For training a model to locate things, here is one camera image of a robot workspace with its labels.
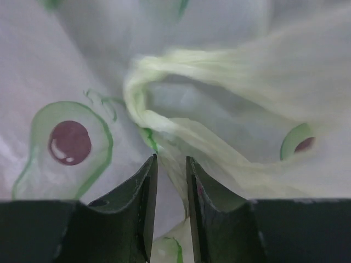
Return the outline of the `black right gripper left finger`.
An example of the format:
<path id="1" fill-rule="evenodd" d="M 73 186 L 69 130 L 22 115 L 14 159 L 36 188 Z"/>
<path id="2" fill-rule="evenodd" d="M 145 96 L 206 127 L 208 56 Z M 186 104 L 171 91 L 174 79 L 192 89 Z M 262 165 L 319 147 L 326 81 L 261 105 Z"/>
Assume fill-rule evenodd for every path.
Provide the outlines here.
<path id="1" fill-rule="evenodd" d="M 157 157 L 127 181 L 83 204 L 1 202 L 1 262 L 149 262 Z"/>

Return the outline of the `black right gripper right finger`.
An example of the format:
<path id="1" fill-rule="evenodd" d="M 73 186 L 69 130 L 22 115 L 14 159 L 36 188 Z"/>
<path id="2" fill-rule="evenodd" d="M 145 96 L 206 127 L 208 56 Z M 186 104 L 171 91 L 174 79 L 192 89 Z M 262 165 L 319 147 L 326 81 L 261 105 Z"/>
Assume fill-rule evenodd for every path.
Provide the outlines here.
<path id="1" fill-rule="evenodd" d="M 350 200 L 244 199 L 186 159 L 196 262 L 350 262 Z"/>

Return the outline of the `light green plastic bag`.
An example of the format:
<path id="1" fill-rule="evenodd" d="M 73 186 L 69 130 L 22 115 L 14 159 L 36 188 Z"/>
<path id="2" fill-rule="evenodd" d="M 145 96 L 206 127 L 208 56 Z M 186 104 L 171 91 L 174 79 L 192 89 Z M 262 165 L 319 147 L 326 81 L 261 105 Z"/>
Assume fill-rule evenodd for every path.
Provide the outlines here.
<path id="1" fill-rule="evenodd" d="M 350 1 L 1 1 L 1 200 L 87 204 L 151 155 L 151 262 L 194 262 L 186 158 L 350 198 Z"/>

